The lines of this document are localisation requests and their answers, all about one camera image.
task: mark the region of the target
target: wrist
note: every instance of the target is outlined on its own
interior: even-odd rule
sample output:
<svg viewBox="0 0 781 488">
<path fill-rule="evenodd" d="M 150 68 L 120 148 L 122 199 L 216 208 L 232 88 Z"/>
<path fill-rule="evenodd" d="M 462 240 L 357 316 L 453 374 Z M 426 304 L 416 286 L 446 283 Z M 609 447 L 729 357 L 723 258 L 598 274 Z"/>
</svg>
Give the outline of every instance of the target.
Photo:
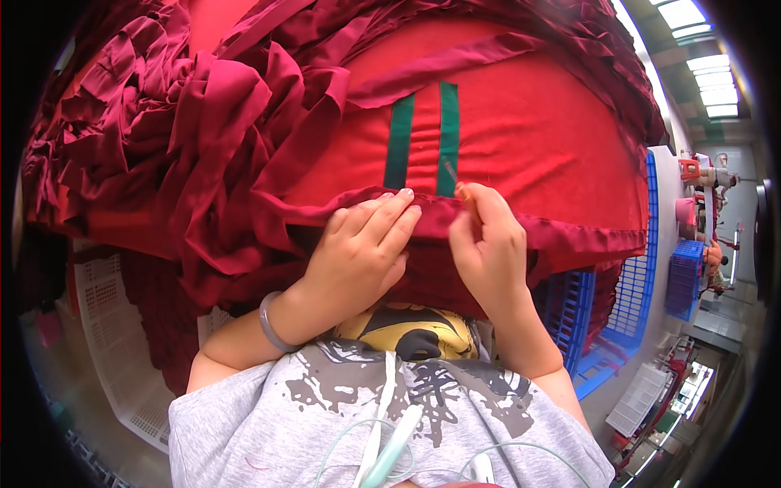
<svg viewBox="0 0 781 488">
<path fill-rule="evenodd" d="M 516 327 L 526 322 L 530 312 L 537 314 L 529 288 L 520 287 L 492 309 L 484 309 L 494 327 Z"/>
<path fill-rule="evenodd" d="M 292 345 L 304 344 L 329 328 L 323 328 L 322 317 L 310 305 L 303 287 L 296 282 L 269 303 L 266 317 L 281 340 Z"/>
</svg>

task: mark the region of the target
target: white plastic crate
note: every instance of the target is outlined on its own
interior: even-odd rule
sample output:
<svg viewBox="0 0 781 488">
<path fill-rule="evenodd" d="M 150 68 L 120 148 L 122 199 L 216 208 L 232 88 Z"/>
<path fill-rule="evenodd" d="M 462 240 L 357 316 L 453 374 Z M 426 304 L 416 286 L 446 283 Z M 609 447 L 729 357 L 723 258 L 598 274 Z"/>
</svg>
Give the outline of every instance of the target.
<svg viewBox="0 0 781 488">
<path fill-rule="evenodd" d="M 119 255 L 74 270 L 90 356 L 114 415 L 168 454 L 168 407 L 174 395 L 152 367 L 141 315 L 125 295 Z"/>
<path fill-rule="evenodd" d="M 228 312 L 219 307 L 212 308 L 212 312 L 208 315 L 198 317 L 198 347 L 203 347 L 203 344 L 212 335 L 212 332 L 233 319 Z"/>
<path fill-rule="evenodd" d="M 667 383 L 668 372 L 642 364 L 624 396 L 605 420 L 624 437 L 634 435 Z"/>
</svg>

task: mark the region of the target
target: ceiling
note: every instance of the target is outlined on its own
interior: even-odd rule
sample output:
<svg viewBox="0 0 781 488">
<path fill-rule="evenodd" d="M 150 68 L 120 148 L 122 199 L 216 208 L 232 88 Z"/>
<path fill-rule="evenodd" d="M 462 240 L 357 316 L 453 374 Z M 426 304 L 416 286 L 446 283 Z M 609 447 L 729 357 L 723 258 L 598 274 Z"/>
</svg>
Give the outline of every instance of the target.
<svg viewBox="0 0 781 488">
<path fill-rule="evenodd" d="M 640 36 L 651 56 L 665 91 L 671 109 L 678 112 L 686 125 L 689 140 L 697 144 L 751 144 L 758 140 L 758 128 L 751 118 L 746 102 L 745 85 L 737 73 L 738 117 L 709 119 L 700 96 L 700 88 L 687 60 L 726 52 L 719 42 L 719 27 L 714 26 L 714 35 L 704 35 L 697 40 L 682 41 L 672 36 L 672 29 L 659 13 L 659 5 L 650 0 L 622 0 L 632 17 Z M 708 15 L 700 7 L 706 22 Z"/>
</svg>

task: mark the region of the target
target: hand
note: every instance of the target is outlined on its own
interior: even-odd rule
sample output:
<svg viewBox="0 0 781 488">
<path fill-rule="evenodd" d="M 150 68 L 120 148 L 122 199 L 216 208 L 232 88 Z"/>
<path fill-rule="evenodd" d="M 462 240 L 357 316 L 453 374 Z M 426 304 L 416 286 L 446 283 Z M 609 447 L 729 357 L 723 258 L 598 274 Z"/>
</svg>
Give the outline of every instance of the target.
<svg viewBox="0 0 781 488">
<path fill-rule="evenodd" d="M 462 281 L 494 322 L 531 303 L 526 286 L 526 231 L 493 188 L 466 185 L 483 222 L 483 239 L 474 237 L 474 220 L 462 212 L 450 226 L 450 248 Z"/>
<path fill-rule="evenodd" d="M 403 252 L 420 219 L 412 190 L 340 208 L 304 277 L 269 305 L 282 340 L 301 344 L 374 305 L 404 275 Z"/>
</svg>

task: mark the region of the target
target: plastic crate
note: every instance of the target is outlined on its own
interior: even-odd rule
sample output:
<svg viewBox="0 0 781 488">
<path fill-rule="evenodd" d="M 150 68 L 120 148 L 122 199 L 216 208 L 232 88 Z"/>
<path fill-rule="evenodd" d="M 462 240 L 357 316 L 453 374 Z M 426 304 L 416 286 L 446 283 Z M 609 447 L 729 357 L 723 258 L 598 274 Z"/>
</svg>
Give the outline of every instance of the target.
<svg viewBox="0 0 781 488">
<path fill-rule="evenodd" d="M 173 394 L 152 366 L 141 315 L 125 296 L 119 255 L 75 265 L 84 335 L 101 386 L 122 425 L 168 453 Z"/>
<path fill-rule="evenodd" d="M 662 394 L 669 373 L 643 364 L 605 421 L 624 437 L 631 437 Z"/>
<path fill-rule="evenodd" d="M 682 240 L 670 258 L 665 310 L 669 315 L 686 322 L 689 322 L 697 308 L 704 247 L 705 244 L 698 240 Z"/>
<path fill-rule="evenodd" d="M 592 272 L 568 271 L 552 275 L 547 282 L 543 324 L 562 352 L 570 376 L 583 353 L 595 281 Z"/>
<path fill-rule="evenodd" d="M 596 390 L 640 349 L 651 307 L 656 276 L 659 238 L 659 195 L 654 154 L 648 152 L 648 232 L 645 255 L 629 258 L 615 287 L 615 304 L 602 330 L 601 340 L 591 344 L 588 354 L 576 364 L 572 384 L 578 400 Z"/>
</svg>

